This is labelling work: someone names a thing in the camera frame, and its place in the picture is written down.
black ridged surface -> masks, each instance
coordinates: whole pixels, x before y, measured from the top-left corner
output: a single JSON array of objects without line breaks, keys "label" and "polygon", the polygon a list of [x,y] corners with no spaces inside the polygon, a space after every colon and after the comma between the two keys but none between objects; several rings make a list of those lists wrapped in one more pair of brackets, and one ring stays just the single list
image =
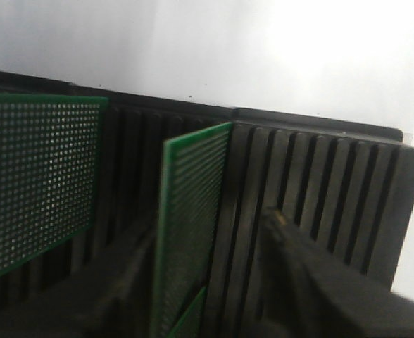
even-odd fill
[{"label": "black ridged surface", "polygon": [[[414,149],[399,143],[399,130],[6,73],[0,73],[0,90],[107,96],[112,103],[104,123],[96,224],[69,249],[58,249],[64,264],[56,280],[69,273],[68,266],[75,272],[101,254],[132,220],[156,207],[163,139],[232,121],[205,337],[218,336],[221,328],[223,335],[233,337],[244,320],[259,316],[255,246],[262,207],[279,206],[323,247],[390,288],[414,202]],[[49,285],[46,279],[51,276],[44,268],[48,260],[36,258],[22,272],[1,278],[0,307]]]},{"label": "black ridged surface", "polygon": [[278,206],[337,258],[390,287],[413,206],[414,149],[236,125],[230,153],[225,184],[234,189],[223,196],[203,337],[236,337],[260,315],[262,206]]}]

solder hole grid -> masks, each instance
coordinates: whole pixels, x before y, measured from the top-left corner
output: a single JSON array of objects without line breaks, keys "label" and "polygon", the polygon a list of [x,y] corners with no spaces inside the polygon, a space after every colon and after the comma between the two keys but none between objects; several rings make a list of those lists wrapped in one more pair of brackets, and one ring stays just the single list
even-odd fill
[{"label": "solder hole grid", "polygon": [[98,104],[0,104],[0,272],[88,225]]}]

green perfboard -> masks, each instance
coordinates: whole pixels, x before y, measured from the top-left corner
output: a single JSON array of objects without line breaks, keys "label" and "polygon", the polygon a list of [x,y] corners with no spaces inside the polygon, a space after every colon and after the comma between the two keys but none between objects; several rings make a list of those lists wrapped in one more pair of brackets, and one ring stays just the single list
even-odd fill
[{"label": "green perfboard", "polygon": [[0,275],[92,224],[107,104],[0,94]]},{"label": "green perfboard", "polygon": [[188,309],[177,321],[168,338],[197,338],[202,320],[202,310],[206,301],[207,290],[201,289]]},{"label": "green perfboard", "polygon": [[206,277],[231,123],[170,139],[156,242],[151,337],[166,337]]}]

white wall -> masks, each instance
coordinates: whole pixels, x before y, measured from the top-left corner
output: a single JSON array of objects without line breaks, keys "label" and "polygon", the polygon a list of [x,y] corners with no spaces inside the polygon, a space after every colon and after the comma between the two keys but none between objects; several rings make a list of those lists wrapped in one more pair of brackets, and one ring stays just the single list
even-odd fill
[{"label": "white wall", "polygon": [[[414,1],[0,0],[0,70],[414,141]],[[394,290],[414,298],[414,216]]]}]

prototype board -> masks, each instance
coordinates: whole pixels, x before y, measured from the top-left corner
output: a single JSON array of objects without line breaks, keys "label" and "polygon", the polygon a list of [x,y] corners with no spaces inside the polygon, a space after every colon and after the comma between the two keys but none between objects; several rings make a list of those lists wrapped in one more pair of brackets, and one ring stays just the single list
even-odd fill
[{"label": "prototype board", "polygon": [[0,94],[0,275],[92,224],[107,104]]},{"label": "prototype board", "polygon": [[201,324],[202,310],[206,301],[206,288],[203,287],[197,294],[188,309],[177,321],[168,338],[196,338]]},{"label": "prototype board", "polygon": [[151,337],[167,337],[205,284],[231,123],[165,142]]}]

